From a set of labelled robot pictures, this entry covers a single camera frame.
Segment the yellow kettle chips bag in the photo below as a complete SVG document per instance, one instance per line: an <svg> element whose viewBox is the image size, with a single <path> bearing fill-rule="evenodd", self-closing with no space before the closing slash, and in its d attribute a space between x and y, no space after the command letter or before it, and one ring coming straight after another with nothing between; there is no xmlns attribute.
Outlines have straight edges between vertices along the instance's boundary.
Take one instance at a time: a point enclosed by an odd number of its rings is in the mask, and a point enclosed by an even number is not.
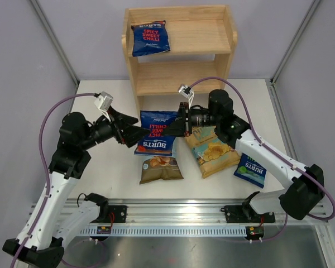
<svg viewBox="0 0 335 268"><path fill-rule="evenodd" d="M241 158L233 148L217 137L214 129L214 126L193 127L192 134L185 138L204 179L237 165Z"/></svg>

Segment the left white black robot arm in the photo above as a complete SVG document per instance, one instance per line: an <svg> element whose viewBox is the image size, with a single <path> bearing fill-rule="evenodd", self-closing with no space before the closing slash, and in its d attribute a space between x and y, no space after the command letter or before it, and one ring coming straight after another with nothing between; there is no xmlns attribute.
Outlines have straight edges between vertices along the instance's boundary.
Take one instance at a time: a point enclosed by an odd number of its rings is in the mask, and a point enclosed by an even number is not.
<svg viewBox="0 0 335 268"><path fill-rule="evenodd" d="M87 167L92 147L115 138L128 148L149 134L137 126L138 119L108 109L89 124L80 112L67 114L59 129L57 149L47 169L48 182L23 230L16 238L7 239L2 250L34 267L57 267L65 249L79 232L93 221L104 222L109 217L106 197L91 193L61 224L60 213L71 191Z"/></svg>

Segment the blue green Burts vinegar bag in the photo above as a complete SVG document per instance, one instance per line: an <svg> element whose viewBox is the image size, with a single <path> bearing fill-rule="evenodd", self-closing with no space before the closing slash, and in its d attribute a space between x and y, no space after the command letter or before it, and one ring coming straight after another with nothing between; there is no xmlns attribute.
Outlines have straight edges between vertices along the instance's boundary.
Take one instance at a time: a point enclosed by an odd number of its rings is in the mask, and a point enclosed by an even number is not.
<svg viewBox="0 0 335 268"><path fill-rule="evenodd" d="M246 154L242 154L234 176L263 188L265 185L266 169Z"/></svg>

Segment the wooden two-tier shelf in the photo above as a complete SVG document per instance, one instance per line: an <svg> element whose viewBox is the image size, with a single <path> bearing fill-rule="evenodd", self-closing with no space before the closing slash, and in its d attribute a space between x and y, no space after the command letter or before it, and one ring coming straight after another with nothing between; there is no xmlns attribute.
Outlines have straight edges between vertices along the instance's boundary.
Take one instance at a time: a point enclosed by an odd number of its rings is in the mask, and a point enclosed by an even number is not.
<svg viewBox="0 0 335 268"><path fill-rule="evenodd" d="M133 25L165 21L170 51L162 60L141 63L133 56ZM177 94L181 84L207 76L227 79L238 43L229 5L128 8L121 35L136 111L144 98Z"/></svg>

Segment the right aluminium frame post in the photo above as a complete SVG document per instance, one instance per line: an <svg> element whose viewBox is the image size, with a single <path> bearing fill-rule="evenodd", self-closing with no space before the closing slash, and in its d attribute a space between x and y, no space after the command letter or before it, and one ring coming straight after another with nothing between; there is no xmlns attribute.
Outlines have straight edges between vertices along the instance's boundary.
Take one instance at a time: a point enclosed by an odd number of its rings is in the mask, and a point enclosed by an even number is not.
<svg viewBox="0 0 335 268"><path fill-rule="evenodd" d="M275 70L273 76L270 79L270 83L272 86L276 85L278 78L280 77L282 71L285 68L285 65L288 63L291 55L293 54L294 50L296 49L300 39L302 38L304 32L307 30L311 20L313 19L315 13L317 12L319 6L322 4L322 0L313 0L304 15L300 25L298 26L297 31L295 32L291 42L286 49L281 61L279 62L277 69Z"/></svg>

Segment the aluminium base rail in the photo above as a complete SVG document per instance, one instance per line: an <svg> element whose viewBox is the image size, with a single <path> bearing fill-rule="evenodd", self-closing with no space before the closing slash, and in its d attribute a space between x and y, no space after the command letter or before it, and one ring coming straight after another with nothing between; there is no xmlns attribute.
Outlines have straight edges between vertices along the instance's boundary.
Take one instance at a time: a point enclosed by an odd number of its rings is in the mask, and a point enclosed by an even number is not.
<svg viewBox="0 0 335 268"><path fill-rule="evenodd" d="M302 221L283 212L270 212L257 222L238 221L225 206L239 205L238 199L110 199L115 213L112 224L90 223L77 237L244 237L248 226L319 225L310 217Z"/></svg>

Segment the left aluminium frame post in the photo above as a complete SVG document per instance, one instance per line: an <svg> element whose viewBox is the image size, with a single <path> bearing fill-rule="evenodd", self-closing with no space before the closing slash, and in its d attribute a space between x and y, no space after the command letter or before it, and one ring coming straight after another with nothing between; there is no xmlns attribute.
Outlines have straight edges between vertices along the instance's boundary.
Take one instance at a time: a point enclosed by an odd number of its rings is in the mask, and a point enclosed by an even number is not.
<svg viewBox="0 0 335 268"><path fill-rule="evenodd" d="M76 87L79 86L80 80L77 77L65 51L63 50L48 18L45 15L45 12L43 10L43 8L40 5L40 2L37 0L29 0L28 3L31 5L31 7L33 8L34 13L36 14L36 16L38 17L40 23L43 26L44 31L46 32L50 42L52 43L57 55L59 56L63 66L65 67L66 71L68 72L71 80L73 81L74 85Z"/></svg>

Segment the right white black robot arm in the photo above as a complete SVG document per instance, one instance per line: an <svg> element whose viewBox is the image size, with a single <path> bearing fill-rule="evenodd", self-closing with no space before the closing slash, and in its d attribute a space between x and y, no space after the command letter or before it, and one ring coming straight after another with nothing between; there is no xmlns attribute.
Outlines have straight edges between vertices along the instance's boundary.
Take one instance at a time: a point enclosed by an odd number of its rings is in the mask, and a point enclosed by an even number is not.
<svg viewBox="0 0 335 268"><path fill-rule="evenodd" d="M213 126L218 139L239 154L255 160L284 187L283 190L254 192L242 203L243 217L257 220L262 214L285 212L302 220L323 199L323 170L316 164L307 167L273 149L254 134L245 120L234 114L233 100L223 89L209 93L208 108L191 108L181 102L176 120L166 127L164 136L188 137L193 127Z"/></svg>

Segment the light blue cassava chips bag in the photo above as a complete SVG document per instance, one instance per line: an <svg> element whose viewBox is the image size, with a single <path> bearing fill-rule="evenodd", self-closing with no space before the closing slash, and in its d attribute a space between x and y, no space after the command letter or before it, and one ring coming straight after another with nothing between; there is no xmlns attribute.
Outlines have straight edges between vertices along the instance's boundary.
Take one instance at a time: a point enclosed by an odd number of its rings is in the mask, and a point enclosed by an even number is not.
<svg viewBox="0 0 335 268"><path fill-rule="evenodd" d="M156 180L184 179L176 158L172 156L148 157L142 164L140 184Z"/></svg>

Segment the blue Burts chilli bag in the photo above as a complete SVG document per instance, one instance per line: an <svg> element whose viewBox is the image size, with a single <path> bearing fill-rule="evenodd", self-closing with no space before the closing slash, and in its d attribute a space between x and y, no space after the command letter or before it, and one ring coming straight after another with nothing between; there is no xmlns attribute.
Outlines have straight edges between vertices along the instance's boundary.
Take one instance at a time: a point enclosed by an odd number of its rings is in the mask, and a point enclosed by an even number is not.
<svg viewBox="0 0 335 268"><path fill-rule="evenodd" d="M132 56L140 57L170 51L166 21L154 21L131 26L133 31Z"/></svg>
<svg viewBox="0 0 335 268"><path fill-rule="evenodd" d="M140 111L141 127L150 133L141 139L134 151L135 155L172 156L174 136L163 136L163 130L177 117L173 111Z"/></svg>

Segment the aluminium frame post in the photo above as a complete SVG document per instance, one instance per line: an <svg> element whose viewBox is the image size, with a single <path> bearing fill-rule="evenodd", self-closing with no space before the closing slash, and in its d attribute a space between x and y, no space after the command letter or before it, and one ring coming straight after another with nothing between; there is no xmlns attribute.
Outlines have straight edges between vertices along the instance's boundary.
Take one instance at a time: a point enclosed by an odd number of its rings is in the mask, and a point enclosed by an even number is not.
<svg viewBox="0 0 335 268"><path fill-rule="evenodd" d="M79 86L80 80L77 77L65 51L63 50L48 18L45 15L45 12L43 10L43 8L40 5L40 2L37 0L29 0L28 3L31 5L31 7L33 8L34 13L36 14L36 16L38 17L40 23L43 26L44 31L46 32L50 42L52 43L57 55L59 56L63 66L65 67L66 71L68 72L71 80L73 81L74 85L76 87Z"/></svg>
<svg viewBox="0 0 335 268"><path fill-rule="evenodd" d="M273 76L270 79L270 83L272 86L276 85L278 78L280 77L282 71L285 68L285 65L288 63L291 55L293 54L294 50L296 49L300 39L302 38L304 32L307 30L311 20L313 19L315 13L317 12L319 6L322 4L322 0L313 0L304 15L300 25L298 26L297 31L295 32L291 42L286 49L281 61L279 62L277 69L275 70Z"/></svg>

